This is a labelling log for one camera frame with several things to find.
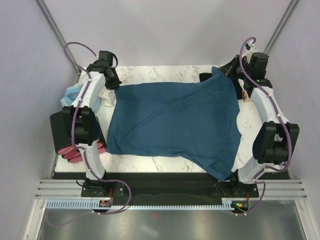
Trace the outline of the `blue t shirt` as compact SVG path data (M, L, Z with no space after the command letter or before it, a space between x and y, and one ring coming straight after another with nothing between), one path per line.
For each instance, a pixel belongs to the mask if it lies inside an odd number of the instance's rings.
M182 157L214 178L231 173L241 142L240 107L232 84L213 77L203 82L124 85L107 134L113 155Z

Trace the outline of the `black pink drawer organizer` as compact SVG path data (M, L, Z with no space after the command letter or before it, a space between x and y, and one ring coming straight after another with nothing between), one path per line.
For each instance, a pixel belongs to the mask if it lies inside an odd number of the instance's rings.
M72 145L72 122L75 107L64 107L63 110L50 116L50 126L55 152L69 163L75 164L83 160L79 150ZM79 108L74 126L74 141L76 144L91 144L97 140L100 154L106 152L107 144L98 118L88 108Z

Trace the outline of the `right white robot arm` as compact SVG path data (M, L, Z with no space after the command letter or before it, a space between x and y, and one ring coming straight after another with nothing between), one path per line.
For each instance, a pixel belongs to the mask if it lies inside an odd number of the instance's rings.
M247 191L246 184L253 184L265 172L287 171L300 133L297 124L283 115L274 97L273 85L266 78L269 56L254 52L250 58L236 55L219 70L232 80L236 93L240 92L239 80L243 80L245 94L254 103L262 126L253 142L251 159L236 171L237 179L229 184L235 197Z

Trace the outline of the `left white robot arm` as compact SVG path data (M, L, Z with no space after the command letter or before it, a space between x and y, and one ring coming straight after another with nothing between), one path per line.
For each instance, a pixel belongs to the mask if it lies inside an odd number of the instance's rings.
M102 165L98 150L98 141L103 134L93 106L106 83L111 83L115 87L120 85L115 76L113 61L113 57L98 59L84 69L87 80L72 105L64 107L61 111L71 144L84 161L86 178L95 181L92 191L99 197L104 197L109 193L110 185L104 180L106 170Z

